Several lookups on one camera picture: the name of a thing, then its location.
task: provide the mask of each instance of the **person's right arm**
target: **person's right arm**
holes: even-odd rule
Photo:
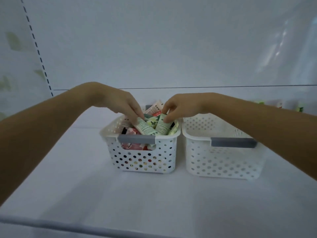
[[[317,116],[217,93],[177,94],[162,113],[168,110],[164,122],[212,113],[317,180]]]

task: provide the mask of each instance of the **empty white basket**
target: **empty white basket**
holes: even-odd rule
[[[212,114],[184,118],[186,168],[196,176],[256,179],[267,148]]]
[[[122,135],[121,125],[125,116],[120,116],[112,121],[100,132],[101,137],[107,142],[113,165],[123,171],[170,173],[175,168],[177,137],[180,135],[181,126],[177,132],[170,136],[153,135]],[[156,144],[155,150],[127,150],[121,143]]]

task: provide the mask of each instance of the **basket handle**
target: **basket handle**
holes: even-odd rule
[[[155,144],[155,135],[119,135],[117,141],[131,144]]]
[[[252,138],[211,138],[213,147],[255,148],[257,141]]]

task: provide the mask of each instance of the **person's left hand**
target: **person's left hand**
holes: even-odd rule
[[[141,107],[131,93],[98,82],[89,82],[85,85],[89,86],[89,96],[93,106],[122,113],[128,116],[132,124],[137,124],[137,117],[144,119]]]

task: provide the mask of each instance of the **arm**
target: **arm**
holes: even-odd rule
[[[166,102],[165,122],[212,113],[317,180],[317,116],[216,93],[177,94]]]
[[[0,205],[91,106],[107,107],[132,121],[144,117],[130,93],[90,82],[0,122]]]

